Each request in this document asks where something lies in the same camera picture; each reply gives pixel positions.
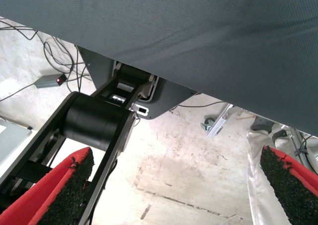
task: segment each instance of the gray fabric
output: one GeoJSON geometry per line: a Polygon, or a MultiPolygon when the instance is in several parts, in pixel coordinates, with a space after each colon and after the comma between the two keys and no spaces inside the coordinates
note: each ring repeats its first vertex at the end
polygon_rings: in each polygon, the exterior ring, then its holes
{"type": "Polygon", "coordinates": [[[318,0],[0,0],[0,15],[318,135],[318,0]]]}

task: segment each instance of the metal bracket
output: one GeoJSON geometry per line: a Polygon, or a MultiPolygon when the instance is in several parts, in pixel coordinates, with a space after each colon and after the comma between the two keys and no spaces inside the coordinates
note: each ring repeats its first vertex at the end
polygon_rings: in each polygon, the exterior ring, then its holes
{"type": "Polygon", "coordinates": [[[223,111],[221,112],[221,114],[218,116],[216,121],[213,123],[213,125],[207,128],[207,131],[208,131],[207,137],[216,136],[223,129],[223,125],[226,123],[229,117],[237,111],[238,111],[238,108],[235,108],[233,104],[228,103],[226,107],[223,109],[223,111]]]}

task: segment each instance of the black metal frame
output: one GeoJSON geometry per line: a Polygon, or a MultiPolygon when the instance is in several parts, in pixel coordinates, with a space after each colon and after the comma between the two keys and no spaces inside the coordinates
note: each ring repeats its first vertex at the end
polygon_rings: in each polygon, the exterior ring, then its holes
{"type": "MultiPolygon", "coordinates": [[[[63,145],[68,137],[68,130],[72,130],[71,127],[81,126],[82,121],[69,123],[69,115],[77,110],[76,113],[81,113],[91,123],[94,123],[95,118],[91,116],[92,113],[87,112],[87,110],[89,111],[89,104],[94,102],[95,104],[100,103],[102,108],[105,106],[103,111],[105,114],[111,114],[113,109],[121,115],[115,118],[115,122],[111,125],[112,128],[115,128],[111,130],[111,133],[114,133],[111,135],[108,146],[105,147],[105,155],[96,174],[86,187],[84,201],[77,214],[78,224],[84,225],[87,222],[102,188],[105,186],[109,171],[117,156],[124,150],[125,143],[133,128],[135,112],[131,110],[132,105],[141,98],[140,95],[144,93],[143,89],[149,87],[150,79],[153,78],[151,74],[127,65],[122,65],[120,69],[116,69],[113,75],[109,82],[105,83],[90,97],[78,92],[71,93],[39,130],[20,156],[0,178],[0,201],[6,201],[5,204],[0,204],[4,207],[3,209],[13,203],[34,182],[37,182],[50,170],[46,165],[63,145]],[[123,90],[118,87],[119,84],[125,84],[131,90],[123,90]],[[88,105],[85,105],[85,110],[82,110],[78,103],[82,98],[88,103],[88,105]],[[32,169],[32,172],[37,171],[37,174],[30,176],[32,174],[29,171],[30,169],[32,169]]],[[[104,138],[102,133],[98,136],[101,139],[104,138]]],[[[74,136],[72,139],[81,142],[80,137],[74,136]]]]}

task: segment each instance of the gray device box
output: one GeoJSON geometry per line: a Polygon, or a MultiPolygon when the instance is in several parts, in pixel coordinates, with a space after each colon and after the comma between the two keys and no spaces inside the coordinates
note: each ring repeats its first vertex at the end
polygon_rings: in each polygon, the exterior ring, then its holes
{"type": "Polygon", "coordinates": [[[37,88],[43,87],[57,87],[64,83],[66,80],[65,74],[56,74],[56,75],[44,75],[40,77],[34,85],[37,88]]]}

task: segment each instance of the white cloth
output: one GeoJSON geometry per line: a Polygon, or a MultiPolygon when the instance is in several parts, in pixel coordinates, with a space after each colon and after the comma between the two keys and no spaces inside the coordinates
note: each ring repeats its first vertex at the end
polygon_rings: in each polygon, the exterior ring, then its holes
{"type": "Polygon", "coordinates": [[[254,225],[290,225],[263,170],[260,156],[263,146],[275,147],[266,131],[247,132],[249,143],[247,187],[254,225]]]}

